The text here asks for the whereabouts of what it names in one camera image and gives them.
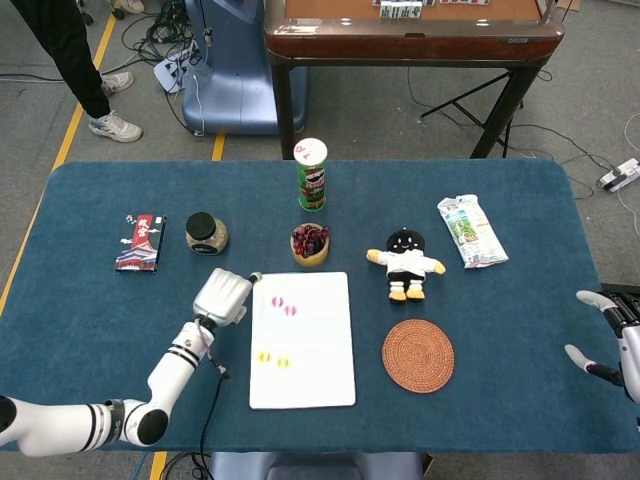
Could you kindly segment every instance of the sneaker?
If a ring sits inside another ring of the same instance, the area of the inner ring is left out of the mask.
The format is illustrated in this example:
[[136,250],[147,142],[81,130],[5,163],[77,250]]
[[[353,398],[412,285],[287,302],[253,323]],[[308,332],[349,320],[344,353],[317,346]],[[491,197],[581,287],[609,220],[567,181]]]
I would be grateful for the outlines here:
[[125,122],[115,110],[100,118],[90,118],[89,130],[96,135],[109,137],[116,142],[135,142],[142,136],[142,129],[133,123]]
[[129,13],[143,13],[144,4],[141,0],[122,0],[120,6]]
[[123,72],[113,75],[102,75],[102,91],[107,97],[121,92],[133,84],[133,73]]

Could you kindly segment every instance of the brown table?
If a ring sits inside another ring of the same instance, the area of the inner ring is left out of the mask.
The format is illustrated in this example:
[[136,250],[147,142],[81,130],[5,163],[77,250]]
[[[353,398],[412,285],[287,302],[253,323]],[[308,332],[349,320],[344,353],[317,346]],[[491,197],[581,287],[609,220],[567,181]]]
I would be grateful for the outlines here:
[[380,19],[371,0],[265,0],[282,157],[293,158],[289,72],[301,65],[506,68],[509,76],[471,153],[486,157],[562,40],[555,2],[436,3],[420,19]]

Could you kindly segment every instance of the round rattan coaster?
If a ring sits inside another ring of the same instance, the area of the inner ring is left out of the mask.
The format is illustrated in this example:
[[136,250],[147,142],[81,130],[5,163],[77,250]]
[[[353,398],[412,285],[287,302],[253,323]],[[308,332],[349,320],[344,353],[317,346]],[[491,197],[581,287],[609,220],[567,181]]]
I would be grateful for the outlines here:
[[453,347],[445,333],[426,320],[400,322],[382,346],[382,361],[389,376],[416,393],[444,387],[453,374],[453,358]]

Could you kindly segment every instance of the floor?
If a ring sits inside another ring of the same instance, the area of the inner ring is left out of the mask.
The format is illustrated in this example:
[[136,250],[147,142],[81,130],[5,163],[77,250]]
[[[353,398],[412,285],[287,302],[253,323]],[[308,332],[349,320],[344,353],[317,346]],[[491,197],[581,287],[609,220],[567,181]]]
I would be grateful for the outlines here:
[[[92,51],[98,48],[109,13],[101,1],[90,1],[95,23],[88,27]],[[154,0],[148,11],[157,11]],[[130,58],[120,36],[134,20],[116,22],[102,70]],[[636,152],[625,140],[627,119],[640,112],[640,8],[606,0],[583,0],[571,12],[567,33],[546,67],[552,80],[537,80],[516,115],[516,125],[537,124],[555,129],[583,149],[618,165]],[[127,38],[142,36],[145,22],[134,25]],[[31,73],[57,77],[58,72],[7,0],[0,0],[0,74]],[[73,161],[202,160],[212,158],[214,137],[193,137],[174,120],[151,67],[130,68],[136,83],[113,97],[112,108],[145,130],[143,138],[121,145],[97,138],[86,128],[85,116],[68,151],[63,145],[76,101],[63,83],[18,83],[0,76],[0,286],[10,277],[15,258],[54,165]],[[471,152],[479,132],[458,127],[442,115],[424,123],[425,109],[416,99],[437,104],[496,74],[491,70],[406,68],[324,68],[311,71],[310,116],[306,134],[325,140],[333,159],[456,158]],[[499,86],[463,102],[478,115],[490,108]],[[456,111],[448,112],[467,123]],[[640,118],[629,125],[629,138],[640,145]],[[536,127],[517,127],[512,156],[549,156],[565,162],[581,152],[556,134]],[[276,137],[228,136],[222,161],[279,158]],[[581,218],[601,280],[640,285],[640,255],[634,217],[615,194],[597,190],[604,172],[586,157],[564,165],[572,182]],[[621,191],[624,203],[640,211],[640,183]],[[2,479],[120,479],[134,470],[140,454],[97,452],[52,459],[27,459],[0,453]],[[141,470],[149,475],[151,456]],[[186,465],[178,478],[190,478]],[[627,479],[640,471],[640,454],[625,455],[441,455],[431,469],[432,479]]]

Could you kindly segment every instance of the plush toy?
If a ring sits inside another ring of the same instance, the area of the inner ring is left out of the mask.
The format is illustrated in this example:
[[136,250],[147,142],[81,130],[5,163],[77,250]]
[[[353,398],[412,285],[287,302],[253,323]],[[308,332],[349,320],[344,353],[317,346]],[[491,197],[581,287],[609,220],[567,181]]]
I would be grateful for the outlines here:
[[424,283],[427,273],[442,275],[446,269],[438,260],[424,256],[425,241],[414,230],[403,228],[387,239],[387,251],[368,250],[367,260],[387,266],[389,299],[392,302],[424,300]]

